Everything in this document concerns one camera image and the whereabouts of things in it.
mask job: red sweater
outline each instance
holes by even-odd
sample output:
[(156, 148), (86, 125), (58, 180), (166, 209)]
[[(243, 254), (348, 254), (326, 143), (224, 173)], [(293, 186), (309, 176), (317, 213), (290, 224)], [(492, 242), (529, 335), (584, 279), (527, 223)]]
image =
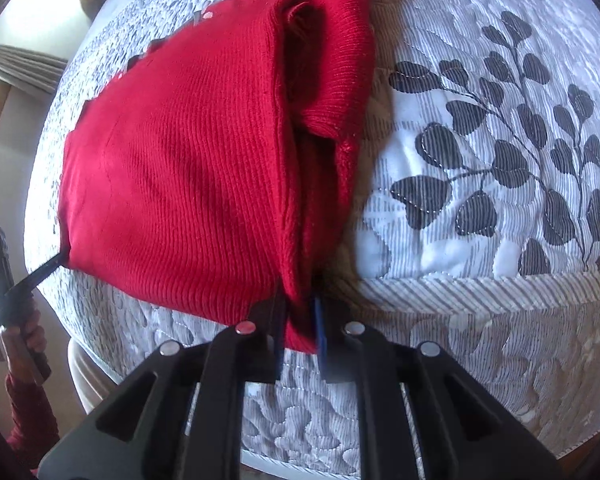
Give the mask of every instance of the red sweater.
[(11, 397), (13, 429), (7, 443), (23, 465), (37, 469), (56, 442), (58, 423), (42, 386), (26, 384), (11, 374), (6, 378), (7, 392)]
[(58, 425), (42, 387), (22, 383), (11, 375), (6, 386), (14, 428), (6, 442), (0, 434), (0, 480), (28, 480), (32, 478), (28, 470), (37, 469), (58, 441)]
[(349, 214), (370, 0), (225, 0), (87, 102), (59, 195), (68, 266), (224, 324), (281, 278), (287, 343)]

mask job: person's hand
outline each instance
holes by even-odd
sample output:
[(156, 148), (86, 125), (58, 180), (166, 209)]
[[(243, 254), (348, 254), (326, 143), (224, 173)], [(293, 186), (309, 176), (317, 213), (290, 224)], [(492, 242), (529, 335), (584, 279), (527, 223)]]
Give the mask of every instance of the person's hand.
[(46, 348), (45, 329), (40, 325), (40, 311), (35, 309), (24, 325), (25, 341), (20, 337), (20, 327), (0, 327), (0, 337), (7, 354), (7, 364), (11, 375), (23, 383), (33, 383), (35, 378), (29, 368), (29, 352), (44, 352)]

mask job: bed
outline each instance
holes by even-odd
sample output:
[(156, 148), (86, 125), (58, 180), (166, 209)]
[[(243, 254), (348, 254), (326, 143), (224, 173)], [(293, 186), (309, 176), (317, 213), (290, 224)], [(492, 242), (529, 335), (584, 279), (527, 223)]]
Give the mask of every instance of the bed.
[[(108, 0), (60, 83), (31, 176), (29, 269), (59, 247), (62, 147), (85, 100), (217, 0)], [(600, 431), (600, 12), (592, 0), (373, 0), (376, 70), (329, 292), (389, 339), (433, 340), (556, 456)], [(61, 269), (40, 287), (115, 381), (222, 326)], [(250, 384), (243, 462), (360, 475), (356, 399), (286, 351)]]

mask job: red sleeve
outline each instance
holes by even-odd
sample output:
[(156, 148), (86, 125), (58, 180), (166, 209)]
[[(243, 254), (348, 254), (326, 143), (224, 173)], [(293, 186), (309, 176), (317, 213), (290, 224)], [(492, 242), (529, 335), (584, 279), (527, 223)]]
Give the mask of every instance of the red sleeve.
[(23, 465), (38, 468), (40, 460), (58, 442), (58, 423), (42, 386), (6, 379), (14, 428), (7, 438)]

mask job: white wall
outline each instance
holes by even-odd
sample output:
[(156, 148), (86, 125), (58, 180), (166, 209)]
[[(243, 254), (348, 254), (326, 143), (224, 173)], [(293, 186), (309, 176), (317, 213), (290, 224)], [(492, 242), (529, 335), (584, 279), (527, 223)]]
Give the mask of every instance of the white wall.
[(11, 0), (0, 15), (0, 44), (71, 59), (90, 25), (80, 0)]
[[(0, 226), (6, 234), (14, 280), (27, 275), (24, 264), (24, 211), (38, 139), (49, 103), (41, 103), (11, 88), (0, 116)], [(42, 312), (48, 348), (46, 355), (53, 373), (45, 390), (58, 420), (61, 434), (82, 418), (82, 406), (69, 373), (66, 348), (69, 337), (48, 303), (36, 292)], [(4, 389), (6, 365), (0, 363), (0, 430), (11, 430), (9, 399)]]

